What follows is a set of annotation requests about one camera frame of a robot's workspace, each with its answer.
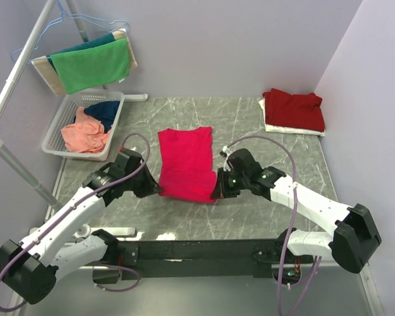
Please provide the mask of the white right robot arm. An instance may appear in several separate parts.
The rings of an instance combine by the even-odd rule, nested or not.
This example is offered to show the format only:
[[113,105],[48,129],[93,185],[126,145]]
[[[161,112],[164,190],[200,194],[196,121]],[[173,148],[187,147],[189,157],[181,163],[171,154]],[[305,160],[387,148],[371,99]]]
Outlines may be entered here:
[[289,263],[311,255],[334,260],[358,274],[380,246],[382,238],[370,210],[362,205],[338,203],[292,180],[285,172],[261,165],[247,149],[228,156],[228,168],[219,168],[212,199],[235,198],[248,190],[255,196],[295,209],[321,228],[319,232],[294,229],[276,246],[279,260]]

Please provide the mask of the pink red t-shirt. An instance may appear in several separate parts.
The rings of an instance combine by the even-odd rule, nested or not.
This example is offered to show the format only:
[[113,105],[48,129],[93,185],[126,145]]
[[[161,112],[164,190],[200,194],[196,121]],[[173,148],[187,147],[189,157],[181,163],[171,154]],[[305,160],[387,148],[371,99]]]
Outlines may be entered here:
[[161,152],[159,185],[166,196],[196,203],[215,203],[211,198],[217,181],[213,171],[212,128],[168,128],[158,132]]

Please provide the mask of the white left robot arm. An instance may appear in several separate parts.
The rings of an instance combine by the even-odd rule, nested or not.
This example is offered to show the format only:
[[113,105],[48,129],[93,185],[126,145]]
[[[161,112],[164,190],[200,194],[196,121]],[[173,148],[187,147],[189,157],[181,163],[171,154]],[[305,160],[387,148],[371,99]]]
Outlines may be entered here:
[[112,163],[91,173],[72,199],[50,220],[19,242],[0,247],[0,282],[24,302],[42,301],[56,283],[89,263],[119,267],[118,239],[99,229],[72,246],[65,244],[98,211],[125,192],[145,198],[161,192],[146,163],[148,156],[122,148]]

